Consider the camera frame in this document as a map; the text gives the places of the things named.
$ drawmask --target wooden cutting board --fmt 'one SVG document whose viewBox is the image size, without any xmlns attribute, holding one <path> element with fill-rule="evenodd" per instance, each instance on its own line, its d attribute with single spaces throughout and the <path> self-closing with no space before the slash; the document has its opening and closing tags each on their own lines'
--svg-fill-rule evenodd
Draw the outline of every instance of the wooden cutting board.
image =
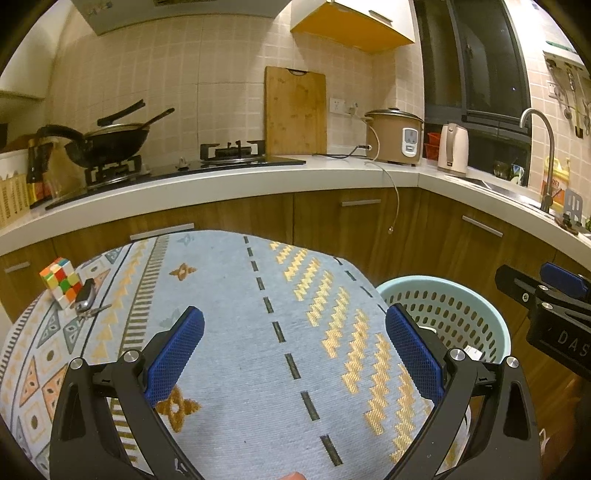
<svg viewBox="0 0 591 480">
<path fill-rule="evenodd" d="M 326 153 L 326 76 L 267 67 L 265 135 L 271 155 Z"/>
</svg>

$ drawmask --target rice cooker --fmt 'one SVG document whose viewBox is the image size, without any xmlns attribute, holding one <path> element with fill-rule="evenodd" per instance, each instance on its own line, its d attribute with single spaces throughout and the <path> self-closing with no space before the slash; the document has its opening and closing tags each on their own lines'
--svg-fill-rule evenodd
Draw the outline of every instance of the rice cooker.
<svg viewBox="0 0 591 480">
<path fill-rule="evenodd" d="M 372 110 L 365 116 L 368 118 L 367 143 L 372 147 L 368 157 L 374 158 L 378 153 L 377 134 L 379 154 L 376 160 L 412 165 L 420 161 L 423 120 L 398 108 Z"/>
</svg>

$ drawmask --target red container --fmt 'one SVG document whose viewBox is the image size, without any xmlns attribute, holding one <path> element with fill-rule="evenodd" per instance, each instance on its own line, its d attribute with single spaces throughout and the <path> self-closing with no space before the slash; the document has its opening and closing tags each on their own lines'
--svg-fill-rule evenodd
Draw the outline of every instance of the red container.
<svg viewBox="0 0 591 480">
<path fill-rule="evenodd" d="M 429 144 L 438 147 L 441 142 L 441 134 L 427 134 L 429 136 Z"/>
<path fill-rule="evenodd" d="M 428 143 L 425 143 L 425 157 L 427 157 L 429 160 L 438 160 L 439 146 L 429 145 Z"/>
</svg>

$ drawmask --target rice cooker control panel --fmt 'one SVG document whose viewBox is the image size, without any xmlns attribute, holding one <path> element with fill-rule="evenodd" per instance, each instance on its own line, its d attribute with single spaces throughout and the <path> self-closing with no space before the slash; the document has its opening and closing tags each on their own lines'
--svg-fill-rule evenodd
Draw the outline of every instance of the rice cooker control panel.
<svg viewBox="0 0 591 480">
<path fill-rule="evenodd" d="M 402 129 L 402 153 L 406 157 L 417 155 L 418 149 L 418 131 L 414 128 Z"/>
</svg>

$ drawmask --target finger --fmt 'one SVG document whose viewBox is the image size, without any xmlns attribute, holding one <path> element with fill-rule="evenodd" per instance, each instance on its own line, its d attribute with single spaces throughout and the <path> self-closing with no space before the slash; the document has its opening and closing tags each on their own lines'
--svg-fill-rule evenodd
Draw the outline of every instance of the finger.
<svg viewBox="0 0 591 480">
<path fill-rule="evenodd" d="M 301 473 L 291 473 L 285 477 L 283 477 L 281 480 L 306 480 L 304 475 L 302 475 Z"/>
</svg>

